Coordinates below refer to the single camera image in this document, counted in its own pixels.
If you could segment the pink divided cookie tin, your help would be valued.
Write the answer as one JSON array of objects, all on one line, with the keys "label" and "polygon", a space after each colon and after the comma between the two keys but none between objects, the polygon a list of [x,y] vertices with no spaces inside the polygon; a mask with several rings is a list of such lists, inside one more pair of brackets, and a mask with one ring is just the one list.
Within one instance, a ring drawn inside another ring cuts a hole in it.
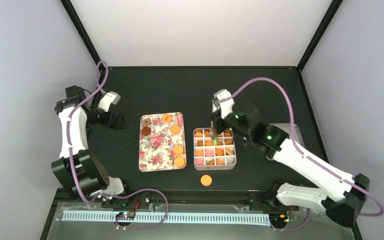
[{"label": "pink divided cookie tin", "polygon": [[[237,164],[234,135],[225,130],[218,135],[218,145],[213,145],[210,128],[193,131],[193,165],[198,171],[232,170]],[[205,157],[205,150],[213,150],[214,157]],[[204,165],[196,165],[195,159],[204,159]]]}]

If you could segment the floral cookie tray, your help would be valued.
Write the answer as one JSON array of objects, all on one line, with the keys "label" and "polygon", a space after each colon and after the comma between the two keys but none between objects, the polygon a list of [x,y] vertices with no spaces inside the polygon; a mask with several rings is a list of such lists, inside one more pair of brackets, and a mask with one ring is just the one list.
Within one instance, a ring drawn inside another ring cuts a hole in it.
[{"label": "floral cookie tray", "polygon": [[[172,115],[164,123],[162,116]],[[152,133],[143,136],[143,119],[150,118]],[[138,169],[143,173],[179,170],[187,165],[184,117],[181,112],[147,114],[140,118]]]}]

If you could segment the metal tongs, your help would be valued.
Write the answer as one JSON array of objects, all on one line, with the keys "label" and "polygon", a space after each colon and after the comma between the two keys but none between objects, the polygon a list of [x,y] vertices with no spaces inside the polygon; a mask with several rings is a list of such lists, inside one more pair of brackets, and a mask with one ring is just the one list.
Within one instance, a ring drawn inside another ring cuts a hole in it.
[{"label": "metal tongs", "polygon": [[210,122],[209,135],[210,135],[212,143],[213,143],[214,140],[218,141],[218,134],[215,131],[215,127],[214,127],[214,122],[213,121]]}]

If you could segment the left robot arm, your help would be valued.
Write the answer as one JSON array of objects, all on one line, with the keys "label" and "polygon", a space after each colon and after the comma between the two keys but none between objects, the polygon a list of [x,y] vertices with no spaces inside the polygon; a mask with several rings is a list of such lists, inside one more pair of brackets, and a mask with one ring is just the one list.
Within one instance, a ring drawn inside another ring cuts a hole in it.
[{"label": "left robot arm", "polygon": [[88,128],[101,124],[109,129],[127,128],[123,115],[110,111],[120,96],[107,92],[96,107],[87,102],[85,90],[77,85],[65,89],[66,98],[54,108],[62,127],[59,159],[51,163],[51,170],[72,198],[120,195],[126,191],[118,177],[111,177],[88,146]]}]

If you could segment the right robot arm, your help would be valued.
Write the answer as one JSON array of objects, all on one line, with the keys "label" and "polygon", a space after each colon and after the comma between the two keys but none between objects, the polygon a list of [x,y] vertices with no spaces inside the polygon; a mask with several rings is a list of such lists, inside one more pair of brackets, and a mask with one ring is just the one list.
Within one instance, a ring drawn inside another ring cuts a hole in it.
[{"label": "right robot arm", "polygon": [[309,152],[276,125],[263,123],[259,110],[234,112],[234,104],[212,103],[211,127],[216,136],[225,130],[262,150],[266,158],[281,163],[315,184],[301,187],[281,183],[266,193],[265,204],[273,210],[285,206],[300,206],[325,213],[330,220],[352,228],[367,200],[363,191],[370,179],[362,173],[352,175],[330,165]]}]

